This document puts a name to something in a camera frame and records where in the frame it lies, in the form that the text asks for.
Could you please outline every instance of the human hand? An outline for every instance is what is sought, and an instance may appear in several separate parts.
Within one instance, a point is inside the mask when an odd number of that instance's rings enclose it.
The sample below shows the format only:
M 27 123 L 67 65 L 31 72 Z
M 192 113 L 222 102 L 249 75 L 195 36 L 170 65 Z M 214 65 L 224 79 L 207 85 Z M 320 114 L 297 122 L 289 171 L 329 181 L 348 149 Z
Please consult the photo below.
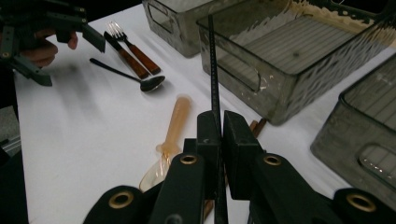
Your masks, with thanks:
M 55 35 L 55 30 L 45 29 L 35 33 L 35 38 L 38 42 L 38 48 L 25 49 L 21 51 L 21 55 L 30 60 L 38 67 L 48 66 L 55 59 L 55 54 L 58 53 L 58 47 L 49 42 L 46 38 Z M 67 46 L 70 49 L 75 49 L 78 45 L 78 37 L 76 32 L 70 34 L 70 40 Z

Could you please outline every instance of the white tabletop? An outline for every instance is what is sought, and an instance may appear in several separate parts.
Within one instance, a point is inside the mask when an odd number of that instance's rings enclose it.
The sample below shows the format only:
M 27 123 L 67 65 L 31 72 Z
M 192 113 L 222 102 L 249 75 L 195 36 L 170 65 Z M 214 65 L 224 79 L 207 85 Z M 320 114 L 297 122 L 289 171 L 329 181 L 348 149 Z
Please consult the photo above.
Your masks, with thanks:
M 210 78 L 201 56 L 186 59 L 150 31 L 142 5 L 93 21 L 99 33 L 116 21 L 130 40 L 163 70 L 163 86 L 143 93 L 138 83 L 89 62 L 96 58 L 121 71 L 132 71 L 106 44 L 101 53 L 78 34 L 76 50 L 57 44 L 60 52 L 44 68 L 52 87 L 17 75 L 21 144 L 29 221 L 40 224 L 82 223 L 107 190 L 138 187 L 147 169 L 159 159 L 155 147 L 165 139 L 176 98 L 188 94 L 191 113 L 179 141 L 196 138 L 197 116 L 211 109 Z M 386 49 L 285 124 L 267 124 L 259 141 L 268 152 L 285 157 L 319 193 L 332 198 L 348 184 L 316 159 L 310 144 L 333 110 L 338 94 L 394 49 Z M 231 110 L 247 123 L 261 117 L 222 86 L 221 111 Z M 230 223 L 248 221 L 248 202 L 228 196 Z M 206 223 L 213 222 L 213 213 Z

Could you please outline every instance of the wooden handle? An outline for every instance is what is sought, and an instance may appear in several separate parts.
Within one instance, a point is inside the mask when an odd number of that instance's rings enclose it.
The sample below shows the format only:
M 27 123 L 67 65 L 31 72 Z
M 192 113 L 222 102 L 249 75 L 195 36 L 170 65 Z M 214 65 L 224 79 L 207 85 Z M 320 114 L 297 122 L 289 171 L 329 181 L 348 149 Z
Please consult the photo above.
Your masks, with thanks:
M 125 49 L 119 49 L 119 54 L 126 60 L 126 62 L 141 79 L 149 76 L 149 72 L 145 69 L 145 67 L 143 67 L 134 57 L 132 57 L 128 51 Z
M 176 155 L 179 153 L 177 145 L 178 138 L 186 123 L 187 116 L 190 114 L 191 98 L 188 95 L 180 94 L 175 102 L 175 107 L 172 112 L 172 118 L 169 122 L 168 133 L 166 134 L 165 141 L 157 146 L 157 151 L 169 155 Z
M 129 43 L 128 48 L 136 56 L 136 58 L 146 66 L 152 75 L 156 75 L 161 72 L 161 68 L 153 62 L 145 53 L 142 52 L 136 45 Z

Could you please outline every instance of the cutlery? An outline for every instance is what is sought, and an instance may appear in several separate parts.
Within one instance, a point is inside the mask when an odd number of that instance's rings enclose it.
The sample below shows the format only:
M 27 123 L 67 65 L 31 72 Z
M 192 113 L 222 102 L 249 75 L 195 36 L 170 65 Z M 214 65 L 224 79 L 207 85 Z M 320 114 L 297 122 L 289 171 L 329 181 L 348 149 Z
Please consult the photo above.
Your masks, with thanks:
M 153 62 L 145 53 L 143 53 L 140 48 L 128 40 L 128 35 L 123 32 L 122 28 L 116 22 L 109 22 L 107 24 L 107 28 L 114 38 L 117 40 L 122 40 L 126 46 L 128 46 L 134 56 L 136 56 L 136 58 L 148 69 L 152 75 L 156 75 L 161 72 L 161 68 L 155 62 Z
M 156 147 L 162 156 L 148 169 L 140 181 L 139 188 L 142 191 L 154 187 L 165 179 L 172 158 L 180 152 L 177 140 L 190 113 L 190 107 L 190 96 L 181 94 L 177 97 L 165 141 Z
M 157 89 L 158 87 L 160 87 L 160 85 L 163 83 L 163 81 L 165 80 L 164 76 L 159 76 L 159 77 L 153 77 L 153 78 L 149 78 L 149 79 L 144 79 L 144 80 L 140 80 L 139 78 L 136 77 L 131 77 L 128 74 L 125 74 L 115 68 L 112 68 L 104 63 L 99 62 L 98 60 L 94 59 L 94 58 L 90 58 L 90 62 L 93 64 L 96 64 L 100 67 L 103 67 L 109 71 L 112 71 L 116 74 L 119 74 L 123 77 L 128 77 L 129 79 L 132 79 L 138 83 L 140 83 L 140 90 L 141 91 L 153 91 L 155 89 Z
M 148 70 L 140 64 L 131 54 L 126 51 L 117 39 L 115 39 L 111 34 L 105 31 L 104 37 L 106 41 L 120 54 L 120 56 L 125 59 L 125 61 L 131 66 L 131 68 L 136 72 L 136 74 L 144 79 L 149 76 Z

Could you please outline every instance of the metal spoon head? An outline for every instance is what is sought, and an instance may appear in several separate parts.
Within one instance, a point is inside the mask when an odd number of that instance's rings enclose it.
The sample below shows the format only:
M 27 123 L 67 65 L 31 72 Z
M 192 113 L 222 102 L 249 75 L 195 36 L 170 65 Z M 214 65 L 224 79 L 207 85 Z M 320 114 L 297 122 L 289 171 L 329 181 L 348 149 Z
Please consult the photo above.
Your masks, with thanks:
M 160 87 L 160 85 L 163 83 L 164 80 L 165 80 L 164 76 L 143 79 L 140 81 L 140 90 L 141 91 L 154 91 L 155 89 Z

